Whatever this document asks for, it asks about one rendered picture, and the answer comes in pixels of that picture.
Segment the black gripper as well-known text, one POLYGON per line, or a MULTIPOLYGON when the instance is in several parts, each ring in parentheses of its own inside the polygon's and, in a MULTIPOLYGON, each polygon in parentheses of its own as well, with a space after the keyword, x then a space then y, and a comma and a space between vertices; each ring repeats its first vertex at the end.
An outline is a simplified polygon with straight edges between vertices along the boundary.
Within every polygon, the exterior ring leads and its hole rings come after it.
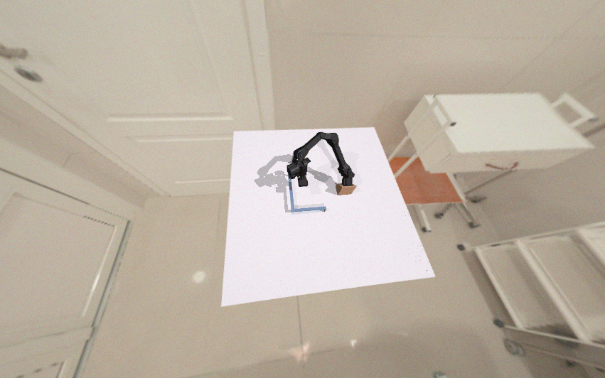
POLYGON ((299 187, 308 186, 308 180, 306 179, 306 172, 307 172, 307 169, 305 171, 299 171, 298 172, 298 174, 299 174, 299 178, 298 178, 299 187))

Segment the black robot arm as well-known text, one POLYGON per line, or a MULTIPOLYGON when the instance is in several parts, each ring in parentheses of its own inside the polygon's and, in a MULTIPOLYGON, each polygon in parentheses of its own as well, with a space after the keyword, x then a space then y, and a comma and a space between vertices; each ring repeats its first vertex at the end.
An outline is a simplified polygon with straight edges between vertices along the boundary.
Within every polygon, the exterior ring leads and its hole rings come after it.
POLYGON ((343 176, 342 185, 352 186, 355 174, 352 172, 350 166, 346 163, 343 157, 341 149, 338 145, 339 139, 337 133, 318 132, 304 146, 296 149, 293 153, 294 157, 292 163, 287 165, 287 172, 289 174, 289 177, 291 179, 295 179, 295 177, 299 177, 299 171, 305 171, 307 169, 308 163, 310 163, 311 161, 309 158, 305 157, 308 152, 322 139, 326 140, 328 145, 331 146, 331 148, 333 149, 333 152, 339 164, 338 172, 341 174, 341 176, 343 176))

